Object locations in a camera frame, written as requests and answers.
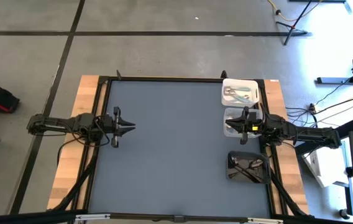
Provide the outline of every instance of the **yellow cable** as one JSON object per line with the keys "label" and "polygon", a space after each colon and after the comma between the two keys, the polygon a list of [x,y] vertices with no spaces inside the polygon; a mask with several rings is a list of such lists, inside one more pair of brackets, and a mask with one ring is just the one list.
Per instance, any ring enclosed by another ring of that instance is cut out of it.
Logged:
{"label": "yellow cable", "polygon": [[[316,6],[318,6],[322,1],[323,1],[323,0],[319,0],[319,2],[318,2],[315,6],[313,6],[313,8],[311,8],[307,13],[303,14],[302,17],[308,15],[308,14],[309,14]],[[273,7],[273,9],[274,9],[275,11],[278,10],[277,7],[276,7],[276,5],[275,5],[275,3],[273,3],[272,0],[268,0],[268,2],[272,5],[272,7]],[[284,19],[284,20],[287,21],[287,22],[294,22],[294,21],[296,21],[296,20],[298,19],[298,18],[297,18],[297,19],[286,19],[286,17],[284,17],[284,16],[282,15],[282,13],[279,13],[278,16],[280,16],[282,19]]]}

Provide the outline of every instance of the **gray table surface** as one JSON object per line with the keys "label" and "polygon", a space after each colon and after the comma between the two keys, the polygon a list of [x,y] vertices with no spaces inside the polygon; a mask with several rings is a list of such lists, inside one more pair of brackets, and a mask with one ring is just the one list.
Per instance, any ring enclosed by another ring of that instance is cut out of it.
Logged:
{"label": "gray table surface", "polygon": [[223,133],[222,83],[112,82],[135,130],[101,147],[89,212],[270,217],[266,186],[226,177],[229,151],[260,152]]}

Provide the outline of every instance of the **wire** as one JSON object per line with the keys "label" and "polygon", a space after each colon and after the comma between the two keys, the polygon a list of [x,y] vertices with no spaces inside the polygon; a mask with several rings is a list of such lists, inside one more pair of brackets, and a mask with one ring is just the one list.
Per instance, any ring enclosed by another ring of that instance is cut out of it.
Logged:
{"label": "wire", "polygon": [[326,123],[326,122],[324,122],[324,121],[320,121],[320,123],[324,123],[324,124],[328,124],[328,125],[333,125],[333,126],[338,126],[338,127],[339,127],[339,125],[338,125],[338,124]]}
{"label": "wire", "polygon": [[66,146],[67,144],[73,142],[73,141],[76,141],[76,139],[69,140],[69,141],[63,143],[63,144],[59,147],[59,150],[58,150],[58,157],[57,157],[57,165],[59,165],[60,152],[62,151],[62,148],[63,148],[64,146]]}
{"label": "wire", "polygon": [[[315,115],[314,115],[310,110],[303,109],[303,108],[289,108],[289,107],[286,107],[286,109],[288,109],[288,110],[302,110],[302,111],[306,111],[307,113],[309,113],[309,114],[312,116],[314,122],[318,122],[318,120],[316,119]],[[305,123],[304,123],[303,126],[305,126],[305,125],[307,125],[307,124],[308,124],[308,117],[306,117],[306,121],[305,121]]]}
{"label": "wire", "polygon": [[289,146],[291,146],[292,148],[294,148],[294,149],[295,149],[295,146],[294,146],[294,145],[292,145],[292,144],[290,144],[290,143],[288,143],[288,142],[282,141],[282,143],[287,144],[287,145],[289,145]]}
{"label": "wire", "polygon": [[317,112],[316,114],[322,113],[323,111],[325,111],[325,110],[327,110],[327,109],[330,109],[330,108],[333,108],[333,107],[335,107],[335,106],[338,106],[338,105],[341,105],[341,104],[350,102],[350,101],[352,101],[352,100],[353,100],[353,98],[352,98],[352,99],[349,99],[349,100],[346,100],[346,101],[343,101],[343,102],[340,102],[340,103],[337,103],[337,104],[335,104],[335,105],[329,106],[329,107],[327,107],[327,108],[325,108],[325,109],[323,109],[323,110]]}
{"label": "wire", "polygon": [[49,136],[65,136],[66,133],[63,134],[33,134],[34,136],[42,136],[42,137],[49,137]]}
{"label": "wire", "polygon": [[241,167],[239,164],[236,164],[236,166],[237,166],[238,168],[242,169],[242,170],[241,170],[241,173],[242,173],[242,174],[246,174],[245,176],[246,176],[246,177],[249,177],[249,179],[250,179],[252,182],[254,182],[254,183],[263,183],[263,182],[264,182],[264,180],[263,180],[262,178],[258,177],[257,175],[251,174],[250,172],[247,171],[247,169]]}
{"label": "wire", "polygon": [[82,144],[82,145],[84,145],[84,146],[88,146],[88,147],[101,147],[101,146],[105,146],[105,145],[109,144],[109,143],[110,143],[110,139],[109,139],[108,135],[107,135],[107,134],[102,130],[102,128],[99,126],[98,122],[96,121],[96,118],[98,118],[98,117],[95,117],[94,122],[95,122],[97,128],[102,132],[102,134],[103,134],[103,135],[106,137],[106,139],[108,140],[106,143],[100,144],[100,145],[97,145],[97,146],[92,146],[92,145],[90,145],[90,144],[85,144],[85,143],[79,141],[79,138],[77,138],[77,137],[75,136],[75,132],[73,132],[73,131],[71,130],[71,127],[70,127],[69,125],[67,125],[67,124],[65,124],[65,123],[63,123],[63,122],[60,122],[60,121],[58,121],[58,124],[61,124],[61,125],[63,125],[65,128],[67,128],[67,129],[69,130],[69,132],[71,133],[71,135],[73,136],[73,138],[74,138],[77,142],[79,142],[80,144]]}
{"label": "wire", "polygon": [[326,118],[323,118],[323,119],[321,119],[320,121],[312,122],[312,123],[309,123],[309,124],[317,124],[317,123],[319,123],[319,122],[321,122],[321,121],[324,121],[325,119],[328,119],[328,118],[330,118],[330,117],[333,117],[333,116],[335,116],[335,115],[338,115],[338,114],[340,114],[340,113],[343,113],[343,112],[345,112],[345,111],[347,111],[347,110],[349,110],[349,109],[352,109],[352,108],[353,108],[353,106],[351,106],[351,107],[348,108],[348,109],[344,109],[343,111],[340,111],[340,112],[338,112],[338,113],[335,113],[335,114],[333,114],[333,115],[330,115],[330,116],[328,116],[328,117],[326,117]]}
{"label": "wire", "polygon": [[296,140],[298,140],[298,128],[294,125],[294,124],[291,124],[290,122],[288,122],[288,124],[289,125],[292,125],[293,126],[293,128],[295,129],[295,138],[294,138],[294,140],[293,140],[293,144],[295,144],[296,143]]}
{"label": "wire", "polygon": [[309,152],[309,154],[308,155],[306,155],[305,157],[302,157],[300,160],[305,160],[306,158],[308,158],[308,156],[310,156],[311,154],[312,154],[312,152],[314,152],[314,150],[315,149],[312,149],[312,151],[311,152]]}
{"label": "wire", "polygon": [[280,123],[282,122],[282,118],[280,118],[280,120],[276,120],[276,119],[274,119],[274,118],[271,118],[270,115],[268,114],[268,112],[265,111],[265,108],[264,108],[264,106],[263,106],[262,103],[260,103],[259,105],[261,106],[262,111],[265,113],[265,115],[266,115],[267,118],[271,119],[272,121],[276,121],[276,122],[280,122]]}
{"label": "wire", "polygon": [[272,152],[272,150],[270,151],[270,153],[271,153],[270,156],[268,156],[269,159],[273,157],[273,152]]}
{"label": "wire", "polygon": [[296,119],[293,119],[293,123],[297,121],[302,115],[306,114],[307,112],[305,111],[304,113],[300,114]]}
{"label": "wire", "polygon": [[345,83],[347,83],[349,80],[351,80],[351,78],[348,78],[346,81],[344,81],[343,83],[341,83],[339,86],[337,86],[337,88],[335,88],[332,92],[330,92],[329,94],[327,94],[323,99],[319,100],[317,103],[315,103],[314,105],[316,106],[318,103],[320,103],[321,101],[323,101],[324,99],[327,98],[327,96],[331,95],[332,93],[334,93],[339,87],[343,86]]}
{"label": "wire", "polygon": [[[306,15],[308,15],[308,14],[309,14],[314,8],[316,8],[316,6],[318,6],[322,1],[323,1],[323,0],[319,0],[319,2],[318,2],[315,6],[313,6],[313,8],[311,8],[307,13],[303,14],[303,15],[301,16],[301,18],[304,17],[304,16],[306,16]],[[272,8],[273,8],[275,11],[278,11],[278,9],[277,9],[275,3],[273,3],[272,0],[268,0],[268,2],[270,3],[270,5],[272,5]],[[296,18],[296,19],[287,19],[286,17],[284,17],[284,16],[282,15],[282,12],[281,12],[281,11],[279,12],[278,15],[279,15],[282,19],[284,19],[285,21],[287,21],[287,22],[294,22],[294,21],[297,21],[297,20],[298,20],[298,18]]]}
{"label": "wire", "polygon": [[241,173],[241,174],[243,174],[246,178],[248,178],[249,180],[251,180],[252,182],[254,182],[254,183],[259,182],[255,177],[251,177],[251,176],[249,176],[248,174],[246,174],[246,173],[245,173],[245,168],[243,168],[243,167],[241,167],[241,166],[239,166],[239,165],[237,165],[237,164],[234,164],[234,165],[235,165],[235,166],[233,167],[233,169],[237,170],[237,172],[235,172],[235,173],[233,173],[233,174],[229,174],[228,176],[229,176],[230,179],[233,178],[233,177],[235,177],[235,176],[237,175],[236,173]]}
{"label": "wire", "polygon": [[[291,113],[300,113],[302,111],[294,111],[294,112],[291,112]],[[296,118],[296,117],[299,117],[301,116],[301,114],[298,114],[298,115],[291,115],[291,113],[288,113],[287,116],[291,117],[291,118]]]}

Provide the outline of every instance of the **metal stand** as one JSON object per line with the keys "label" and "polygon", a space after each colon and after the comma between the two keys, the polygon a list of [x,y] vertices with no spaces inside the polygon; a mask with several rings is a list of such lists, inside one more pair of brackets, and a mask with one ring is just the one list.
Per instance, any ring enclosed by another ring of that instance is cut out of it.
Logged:
{"label": "metal stand", "polygon": [[316,82],[316,84],[342,84],[342,83],[345,83],[345,85],[353,85],[353,77],[350,77],[350,78],[318,77]]}
{"label": "metal stand", "polygon": [[[282,23],[282,22],[278,22],[278,21],[276,22],[276,24],[280,24],[280,25],[283,25],[283,26],[285,26],[285,27],[289,27],[289,28],[290,28],[290,31],[288,32],[287,38],[286,38],[286,40],[284,41],[284,45],[287,45],[287,43],[288,43],[288,41],[290,40],[290,37],[291,37],[291,35],[292,35],[292,33],[293,33],[294,31],[300,31],[300,32],[302,32],[302,34],[307,34],[307,33],[308,33],[308,31],[306,31],[306,30],[301,30],[301,29],[295,28],[295,26],[296,26],[296,24],[298,23],[298,21],[302,18],[303,14],[305,13],[305,11],[307,10],[307,8],[309,7],[309,5],[310,5],[311,3],[312,3],[312,0],[310,0],[310,1],[308,2],[308,4],[305,6],[305,8],[304,8],[303,11],[301,12],[300,16],[298,16],[298,18],[296,19],[294,25],[290,26],[290,25],[285,24],[285,23]],[[276,15],[279,15],[279,13],[281,13],[281,11],[280,11],[280,10],[277,10],[277,11],[276,11]]]}
{"label": "metal stand", "polygon": [[342,148],[342,155],[344,156],[348,184],[345,184],[345,183],[334,183],[334,184],[344,187],[345,189],[346,208],[341,209],[339,211],[339,215],[343,219],[348,220],[350,216],[353,216],[353,182],[352,182],[353,173],[352,173],[352,167],[349,165],[349,155],[346,152],[345,143],[342,144],[341,148]]}

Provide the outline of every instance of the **white plastic container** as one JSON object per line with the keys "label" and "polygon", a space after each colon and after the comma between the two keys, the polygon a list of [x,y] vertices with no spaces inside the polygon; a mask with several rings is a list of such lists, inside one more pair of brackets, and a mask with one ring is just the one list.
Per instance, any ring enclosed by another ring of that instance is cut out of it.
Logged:
{"label": "white plastic container", "polygon": [[[232,119],[232,118],[238,118],[241,116],[243,112],[243,108],[226,108],[225,114],[224,114],[224,134],[227,137],[237,137],[241,138],[242,134],[238,133],[235,129],[231,128],[229,125],[225,123],[225,120],[227,119]],[[262,111],[257,110],[257,109],[249,109],[249,112],[256,112],[257,113],[257,119],[262,119]],[[260,134],[253,134],[253,133],[248,133],[248,138],[257,138],[260,136]]]}
{"label": "white plastic container", "polygon": [[[235,95],[225,95],[225,90],[231,88],[238,96],[249,100],[249,102],[241,102],[237,100]],[[239,91],[238,89],[247,88],[249,91]],[[222,104],[225,106],[236,107],[252,107],[259,101],[258,83],[253,80],[236,80],[225,78],[222,82]]]}

